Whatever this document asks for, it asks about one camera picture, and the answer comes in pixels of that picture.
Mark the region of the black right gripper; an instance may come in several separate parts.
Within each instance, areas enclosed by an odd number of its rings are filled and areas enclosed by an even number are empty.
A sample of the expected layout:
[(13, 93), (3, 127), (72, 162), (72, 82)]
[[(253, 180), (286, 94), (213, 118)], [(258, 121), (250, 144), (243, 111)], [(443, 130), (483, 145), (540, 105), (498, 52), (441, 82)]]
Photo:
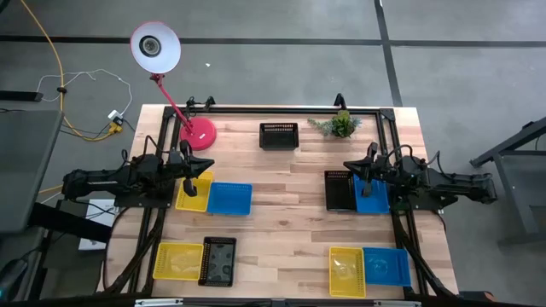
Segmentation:
[(372, 193), (372, 180), (381, 179), (387, 173), (388, 163), (386, 156), (379, 156), (379, 160), (375, 160), (378, 144), (371, 142), (367, 148), (366, 156), (363, 159), (344, 161), (343, 166), (347, 168), (353, 175), (356, 175), (361, 180), (364, 180), (363, 197), (369, 197)]

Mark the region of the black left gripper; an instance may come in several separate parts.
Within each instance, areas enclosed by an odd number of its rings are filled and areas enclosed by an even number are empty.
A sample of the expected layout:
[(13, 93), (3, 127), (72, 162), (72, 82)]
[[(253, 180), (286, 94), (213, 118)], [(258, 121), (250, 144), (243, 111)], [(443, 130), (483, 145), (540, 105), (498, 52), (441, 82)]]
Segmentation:
[(197, 188), (193, 184), (193, 179), (210, 168), (215, 160), (193, 156), (193, 149), (187, 140), (180, 141), (179, 147), (179, 151), (172, 149), (169, 152), (169, 162), (174, 165), (175, 177), (183, 179), (184, 193), (195, 197)]

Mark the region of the black plastic basket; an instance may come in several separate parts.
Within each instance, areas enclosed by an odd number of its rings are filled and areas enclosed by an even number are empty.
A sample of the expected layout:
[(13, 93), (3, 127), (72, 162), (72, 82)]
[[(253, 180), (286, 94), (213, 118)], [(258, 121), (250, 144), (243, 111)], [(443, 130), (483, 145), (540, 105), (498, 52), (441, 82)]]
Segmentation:
[(325, 201), (328, 211), (355, 211), (353, 174), (350, 171), (325, 171)]
[(263, 150), (294, 150), (299, 146), (297, 123), (261, 123), (259, 146)]
[(199, 286), (233, 286), (235, 247), (236, 238), (211, 236), (204, 238)]

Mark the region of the yellow plastic basket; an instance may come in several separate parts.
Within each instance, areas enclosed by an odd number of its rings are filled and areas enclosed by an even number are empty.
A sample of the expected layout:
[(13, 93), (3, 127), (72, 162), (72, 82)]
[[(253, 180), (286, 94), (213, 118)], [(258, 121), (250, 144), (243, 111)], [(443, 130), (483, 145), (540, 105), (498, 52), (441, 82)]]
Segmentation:
[(161, 242), (154, 262), (155, 280), (198, 281), (204, 246)]
[(213, 182), (213, 172), (205, 171), (197, 178), (192, 179), (196, 188), (196, 196), (188, 196), (181, 186), (177, 193), (176, 209), (183, 211), (205, 212), (208, 207), (208, 200)]
[(366, 298), (362, 247), (331, 246), (328, 251), (329, 294), (337, 298)]

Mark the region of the blue plastic basket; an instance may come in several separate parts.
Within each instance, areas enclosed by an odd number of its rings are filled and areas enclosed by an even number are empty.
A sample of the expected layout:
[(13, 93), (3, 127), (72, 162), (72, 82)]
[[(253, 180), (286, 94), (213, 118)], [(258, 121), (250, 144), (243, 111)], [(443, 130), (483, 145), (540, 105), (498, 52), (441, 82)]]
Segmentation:
[[(368, 184), (357, 175), (354, 175), (353, 186), (357, 213), (387, 214), (390, 211), (387, 187), (384, 182), (373, 179), (371, 184)], [(368, 186), (371, 187), (371, 193), (364, 196), (364, 189)]]
[(409, 254), (404, 249), (364, 247), (365, 281), (371, 285), (410, 287)]
[(251, 212), (252, 184), (213, 182), (207, 211), (213, 214), (247, 216)]

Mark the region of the red desk lamp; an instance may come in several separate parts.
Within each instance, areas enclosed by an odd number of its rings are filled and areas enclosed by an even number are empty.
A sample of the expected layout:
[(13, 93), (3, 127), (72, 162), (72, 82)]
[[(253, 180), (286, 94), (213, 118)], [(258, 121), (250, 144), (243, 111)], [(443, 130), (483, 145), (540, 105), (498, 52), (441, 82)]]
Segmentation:
[(216, 140), (214, 123), (206, 118), (193, 118), (181, 111), (163, 85), (166, 74), (177, 67), (182, 55), (182, 45), (177, 34), (164, 22), (147, 21), (138, 26), (130, 37), (131, 54), (181, 120), (180, 139), (194, 150), (208, 149)]

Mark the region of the green artificial plant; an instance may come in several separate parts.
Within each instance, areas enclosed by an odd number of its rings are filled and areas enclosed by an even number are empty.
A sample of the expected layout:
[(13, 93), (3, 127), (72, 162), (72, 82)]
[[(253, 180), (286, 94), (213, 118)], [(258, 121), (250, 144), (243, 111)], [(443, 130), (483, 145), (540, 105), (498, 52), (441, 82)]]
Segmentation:
[(351, 116), (347, 110), (339, 110), (328, 121), (317, 121), (308, 118), (307, 123), (324, 136), (347, 138), (355, 132), (356, 128), (362, 123), (362, 120)]

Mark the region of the white cardboard box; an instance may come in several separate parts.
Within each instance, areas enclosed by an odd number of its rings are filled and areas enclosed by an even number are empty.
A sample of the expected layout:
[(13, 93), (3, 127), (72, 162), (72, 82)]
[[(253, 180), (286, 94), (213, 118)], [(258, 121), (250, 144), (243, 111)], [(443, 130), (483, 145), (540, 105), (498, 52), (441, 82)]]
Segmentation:
[[(91, 199), (85, 217), (91, 221), (112, 227), (119, 208), (114, 205), (114, 199)], [(106, 244), (96, 240), (81, 239), (78, 249), (83, 252), (104, 250)]]

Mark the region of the black desk leg beam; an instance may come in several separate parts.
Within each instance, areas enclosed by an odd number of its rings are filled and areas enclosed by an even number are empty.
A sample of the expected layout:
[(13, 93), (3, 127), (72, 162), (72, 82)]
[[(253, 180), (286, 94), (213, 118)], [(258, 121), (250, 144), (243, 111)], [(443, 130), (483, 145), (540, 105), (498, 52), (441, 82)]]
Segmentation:
[(28, 226), (38, 226), (78, 238), (107, 243), (111, 237), (110, 226), (75, 216), (42, 203), (35, 203), (27, 221)]

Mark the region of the grey side table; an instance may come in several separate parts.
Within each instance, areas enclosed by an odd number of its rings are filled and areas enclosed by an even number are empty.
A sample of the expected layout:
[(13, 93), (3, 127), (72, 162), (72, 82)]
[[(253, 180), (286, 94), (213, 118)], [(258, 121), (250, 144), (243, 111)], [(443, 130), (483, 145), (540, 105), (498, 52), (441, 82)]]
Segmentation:
[(542, 228), (534, 211), (546, 211), (546, 149), (525, 149), (531, 142), (546, 141), (546, 117), (531, 121), (521, 130), (495, 147), (471, 159), (479, 168), (492, 162), (497, 168), (504, 193), (519, 220), (521, 232), (498, 241), (498, 245), (518, 246), (546, 243), (546, 227)]

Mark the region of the grey desk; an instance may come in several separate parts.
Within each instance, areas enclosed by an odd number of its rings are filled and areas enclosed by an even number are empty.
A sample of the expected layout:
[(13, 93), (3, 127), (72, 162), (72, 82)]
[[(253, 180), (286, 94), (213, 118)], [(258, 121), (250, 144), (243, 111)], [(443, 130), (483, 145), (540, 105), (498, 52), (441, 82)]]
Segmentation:
[(0, 113), (0, 235), (26, 228), (61, 127), (62, 113)]

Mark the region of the orange and black object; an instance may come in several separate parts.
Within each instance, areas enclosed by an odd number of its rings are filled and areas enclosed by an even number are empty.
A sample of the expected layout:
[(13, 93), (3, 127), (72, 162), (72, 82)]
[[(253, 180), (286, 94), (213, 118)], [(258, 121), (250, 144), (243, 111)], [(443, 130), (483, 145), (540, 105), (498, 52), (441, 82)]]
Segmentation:
[(496, 297), (487, 291), (461, 291), (460, 297), (466, 300), (481, 301), (481, 302), (496, 302)]

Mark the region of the black floor bar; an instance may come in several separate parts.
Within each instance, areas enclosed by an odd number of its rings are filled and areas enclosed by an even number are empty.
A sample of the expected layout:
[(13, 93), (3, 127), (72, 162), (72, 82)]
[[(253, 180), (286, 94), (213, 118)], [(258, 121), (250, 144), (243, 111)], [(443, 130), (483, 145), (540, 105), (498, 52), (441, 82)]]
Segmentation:
[(0, 90), (0, 101), (40, 102), (44, 95), (37, 91)]

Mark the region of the black computer mouse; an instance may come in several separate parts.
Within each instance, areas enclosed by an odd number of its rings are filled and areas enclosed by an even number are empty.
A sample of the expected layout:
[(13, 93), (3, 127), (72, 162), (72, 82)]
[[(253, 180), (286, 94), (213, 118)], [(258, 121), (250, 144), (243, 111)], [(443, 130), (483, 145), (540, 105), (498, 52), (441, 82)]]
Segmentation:
[(25, 259), (12, 259), (0, 269), (0, 302), (12, 301), (17, 295), (28, 262)]

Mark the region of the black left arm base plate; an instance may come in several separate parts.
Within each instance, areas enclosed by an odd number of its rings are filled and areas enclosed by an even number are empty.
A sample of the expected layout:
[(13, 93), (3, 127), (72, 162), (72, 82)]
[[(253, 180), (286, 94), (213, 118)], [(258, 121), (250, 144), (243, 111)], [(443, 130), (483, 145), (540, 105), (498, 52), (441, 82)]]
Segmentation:
[(171, 207), (174, 188), (160, 190), (151, 193), (130, 193), (115, 197), (114, 205), (117, 207), (156, 208), (166, 209)]

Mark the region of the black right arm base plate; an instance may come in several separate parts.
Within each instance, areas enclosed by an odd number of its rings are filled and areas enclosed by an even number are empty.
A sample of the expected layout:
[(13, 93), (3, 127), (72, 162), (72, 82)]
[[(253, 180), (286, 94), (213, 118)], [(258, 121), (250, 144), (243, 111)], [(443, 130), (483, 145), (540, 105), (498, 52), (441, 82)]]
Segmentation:
[(414, 190), (391, 188), (389, 201), (390, 207), (397, 211), (408, 211), (409, 209), (438, 211), (445, 207), (444, 201), (439, 196)]

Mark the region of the black aluminium table frame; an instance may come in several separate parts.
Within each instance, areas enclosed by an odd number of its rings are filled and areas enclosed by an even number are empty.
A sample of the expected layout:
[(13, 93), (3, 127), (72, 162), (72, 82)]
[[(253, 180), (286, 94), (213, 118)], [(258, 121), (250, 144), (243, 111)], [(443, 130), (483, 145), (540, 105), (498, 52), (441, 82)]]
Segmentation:
[[(158, 280), (154, 296), (327, 298), (331, 246), (394, 246), (389, 216), (326, 209), (324, 172), (339, 171), (344, 161), (361, 159), (371, 142), (406, 143), (416, 156), (426, 157), (417, 111), (395, 109), (396, 136), (378, 130), (374, 114), (363, 115), (348, 139), (322, 136), (307, 123), (308, 118), (328, 119), (332, 113), (331, 107), (280, 106), (227, 106), (208, 113), (218, 137), (203, 156), (215, 160), (216, 181), (252, 184), (251, 212), (227, 216), (170, 209), (162, 238), (194, 244), (207, 236), (236, 238), (235, 281), (232, 287), (201, 287), (194, 281)], [(297, 123), (299, 146), (263, 150), (261, 123)]]

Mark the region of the silver metal bracket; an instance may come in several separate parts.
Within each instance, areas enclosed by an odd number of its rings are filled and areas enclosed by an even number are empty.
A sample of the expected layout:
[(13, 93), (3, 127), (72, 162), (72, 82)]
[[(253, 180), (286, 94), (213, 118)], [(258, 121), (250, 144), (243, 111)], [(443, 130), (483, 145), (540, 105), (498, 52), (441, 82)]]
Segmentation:
[(374, 300), (374, 307), (422, 307), (421, 302), (408, 300)]
[(183, 307), (181, 298), (146, 298), (138, 299), (134, 307)]

